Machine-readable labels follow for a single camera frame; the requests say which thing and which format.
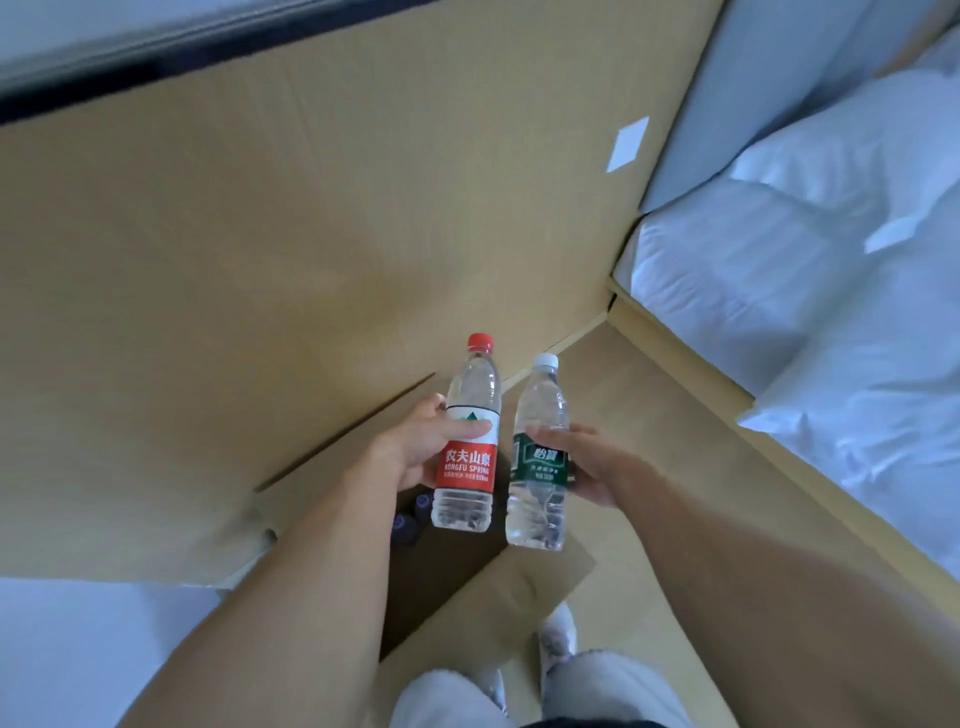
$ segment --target hand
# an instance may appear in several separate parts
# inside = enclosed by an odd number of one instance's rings
[[[566,450],[576,468],[570,492],[597,505],[616,507],[615,486],[634,457],[600,437],[594,427],[570,430],[528,427],[527,435],[545,448]]]
[[[418,483],[432,485],[436,463],[428,463],[450,440],[472,440],[487,434],[490,420],[451,420],[444,413],[444,396],[431,395],[396,427],[378,435],[371,450],[394,459],[403,469],[396,489],[404,491]]]

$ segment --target white sneaker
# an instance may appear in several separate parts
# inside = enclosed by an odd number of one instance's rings
[[[503,686],[503,673],[500,670],[488,675],[486,679],[478,681],[476,686],[493,702],[493,705],[500,709],[504,716],[510,717],[507,714],[507,690]]]
[[[546,673],[555,665],[577,654],[577,625],[573,613],[561,602],[553,614],[546,618],[537,633],[540,643],[540,698],[546,685]]]

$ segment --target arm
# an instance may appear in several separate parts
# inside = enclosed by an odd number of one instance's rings
[[[120,728],[340,728],[359,722],[380,649],[397,489],[450,439],[439,395],[380,435],[177,648]]]
[[[742,725],[955,722],[960,637],[895,579],[732,522],[595,430],[577,430],[529,434],[570,453],[575,492],[623,511]]]

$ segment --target bed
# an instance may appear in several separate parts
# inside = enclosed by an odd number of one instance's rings
[[[645,217],[613,277],[960,579],[960,29]]]

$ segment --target white bottle cap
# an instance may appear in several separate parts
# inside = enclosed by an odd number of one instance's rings
[[[539,353],[534,356],[534,369],[537,369],[537,367],[550,367],[550,369],[557,369],[559,366],[560,359],[557,358],[556,354]]]

